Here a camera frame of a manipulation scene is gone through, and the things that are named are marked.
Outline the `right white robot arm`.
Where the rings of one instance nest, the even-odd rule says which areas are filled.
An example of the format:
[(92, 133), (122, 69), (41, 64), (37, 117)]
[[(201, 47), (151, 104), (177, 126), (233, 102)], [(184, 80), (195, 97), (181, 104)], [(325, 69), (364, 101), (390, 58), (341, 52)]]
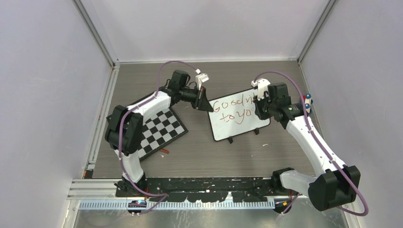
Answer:
[(252, 81), (257, 89), (253, 97), (255, 115), (260, 120), (274, 118), (293, 136), (308, 157), (315, 175), (299, 173), (293, 168), (274, 171), (271, 188), (278, 195), (288, 190), (309, 197), (319, 211), (343, 206), (355, 201), (355, 189), (361, 173), (356, 166), (347, 166), (329, 148), (307, 115), (304, 104), (292, 103), (285, 83), (270, 84), (266, 79)]

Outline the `white whiteboard black frame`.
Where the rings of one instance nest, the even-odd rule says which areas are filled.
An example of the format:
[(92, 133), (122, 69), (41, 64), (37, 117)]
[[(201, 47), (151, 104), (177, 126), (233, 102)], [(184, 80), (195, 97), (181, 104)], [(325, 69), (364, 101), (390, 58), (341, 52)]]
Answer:
[(260, 120), (255, 114), (256, 95), (257, 89), (251, 88), (209, 101), (213, 107), (208, 118), (214, 141), (229, 140), (270, 125), (270, 119)]

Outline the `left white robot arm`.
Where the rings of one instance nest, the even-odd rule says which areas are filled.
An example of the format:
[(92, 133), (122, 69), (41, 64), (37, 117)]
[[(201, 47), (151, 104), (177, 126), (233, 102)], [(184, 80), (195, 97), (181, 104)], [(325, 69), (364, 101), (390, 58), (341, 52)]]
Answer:
[(207, 99), (206, 88), (202, 86), (208, 81), (208, 75), (200, 70), (196, 72), (196, 85), (193, 88), (187, 85), (189, 74), (175, 70), (166, 85), (130, 106), (116, 106), (107, 118), (105, 140), (119, 158), (123, 188), (135, 197), (142, 196), (147, 187), (145, 172), (141, 168), (138, 155), (145, 122), (180, 101), (190, 103), (193, 109), (213, 112), (213, 107)]

